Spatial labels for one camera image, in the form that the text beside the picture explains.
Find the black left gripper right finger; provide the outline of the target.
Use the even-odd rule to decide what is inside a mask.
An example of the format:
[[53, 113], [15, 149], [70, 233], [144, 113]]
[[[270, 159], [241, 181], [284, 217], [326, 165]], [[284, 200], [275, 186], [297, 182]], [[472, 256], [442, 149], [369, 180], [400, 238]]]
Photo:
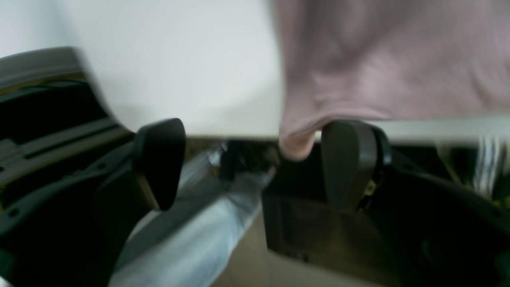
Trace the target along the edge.
[[321, 157], [330, 207], [368, 216], [401, 286], [508, 287], [508, 211], [423, 171], [364, 122], [324, 126]]

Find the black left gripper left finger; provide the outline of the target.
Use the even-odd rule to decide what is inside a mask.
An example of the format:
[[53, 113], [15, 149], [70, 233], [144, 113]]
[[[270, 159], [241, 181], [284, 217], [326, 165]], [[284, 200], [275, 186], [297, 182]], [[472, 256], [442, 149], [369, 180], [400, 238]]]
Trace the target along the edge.
[[46, 185], [1, 215], [1, 281], [13, 287], [106, 287], [131, 232], [177, 196], [180, 119], [142, 127], [85, 171]]

